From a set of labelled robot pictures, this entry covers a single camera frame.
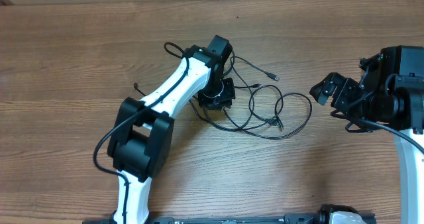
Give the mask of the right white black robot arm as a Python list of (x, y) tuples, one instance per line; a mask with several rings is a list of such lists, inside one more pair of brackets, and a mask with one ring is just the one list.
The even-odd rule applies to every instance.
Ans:
[(399, 159), (401, 222), (423, 222), (423, 47), (391, 46), (361, 58), (360, 81), (331, 72), (309, 93), (354, 133), (385, 130)]

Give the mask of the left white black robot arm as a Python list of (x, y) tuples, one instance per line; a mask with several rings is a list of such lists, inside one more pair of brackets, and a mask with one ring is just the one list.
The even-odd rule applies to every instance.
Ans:
[(98, 169), (119, 179), (118, 206), (106, 223), (148, 221), (152, 179), (168, 157), (178, 113), (194, 95), (209, 110), (230, 107), (235, 99), (234, 83), (224, 77), (232, 51), (230, 42), (218, 35), (206, 47), (186, 48), (176, 71), (159, 88), (121, 103), (114, 127), (93, 152)]

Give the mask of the black USB cable thick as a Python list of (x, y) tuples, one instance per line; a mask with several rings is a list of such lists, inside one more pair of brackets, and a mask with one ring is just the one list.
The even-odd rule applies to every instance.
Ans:
[[(257, 113), (254, 112), (254, 107), (255, 107), (254, 96), (261, 89), (265, 89), (265, 88), (268, 88), (268, 87), (276, 89), (277, 92), (279, 93), (279, 98), (276, 100), (275, 105), (274, 105), (274, 114), (271, 117), (261, 117)], [(248, 86), (237, 86), (237, 88), (238, 89), (248, 89), (249, 92), (250, 92), (250, 97), (249, 97), (249, 101), (248, 101), (248, 110), (250, 112), (250, 115), (249, 115), (248, 119), (242, 125), (238, 125), (237, 123), (235, 123), (230, 118), (229, 114), (224, 109), (223, 111), (224, 111), (225, 117), (235, 126), (234, 128), (228, 128), (228, 127), (224, 127), (222, 125), (216, 124), (215, 122), (213, 122), (210, 119), (209, 114), (207, 113), (207, 111), (205, 109), (203, 110), (203, 114), (205, 115), (203, 117), (199, 113), (199, 111), (196, 109), (192, 100), (189, 100), (189, 104), (191, 105), (191, 108), (195, 112), (196, 116), (201, 121), (209, 123), (214, 128), (216, 128), (220, 131), (226, 131), (226, 132), (232, 132), (232, 133), (243, 132), (243, 133), (246, 133), (246, 134), (254, 136), (254, 137), (258, 137), (258, 138), (262, 138), (262, 139), (268, 139), (268, 140), (288, 139), (288, 138), (298, 134), (298, 132), (300, 132), (306, 126), (306, 124), (309, 122), (309, 120), (311, 118), (312, 110), (313, 110), (312, 102), (311, 102), (310, 98), (308, 98), (306, 95), (304, 95), (302, 93), (289, 92), (289, 93), (283, 94), (280, 91), (280, 89), (277, 88), (275, 85), (254, 84), (254, 85), (248, 85)], [(260, 135), (258, 133), (252, 132), (253, 129), (261, 128), (264, 125), (278, 126), (279, 128), (283, 129), (284, 125), (282, 123), (282, 120), (280, 119), (280, 113), (282, 112), (282, 110), (284, 108), (284, 98), (287, 97), (287, 96), (293, 96), (293, 95), (300, 96), (300, 97), (304, 98), (307, 101), (307, 103), (309, 104), (306, 119), (304, 120), (304, 122), (302, 122), (302, 124), (300, 126), (296, 127), (293, 131), (290, 131), (289, 133), (286, 133), (286, 134), (280, 135), (280, 136), (266, 136), (266, 135)]]

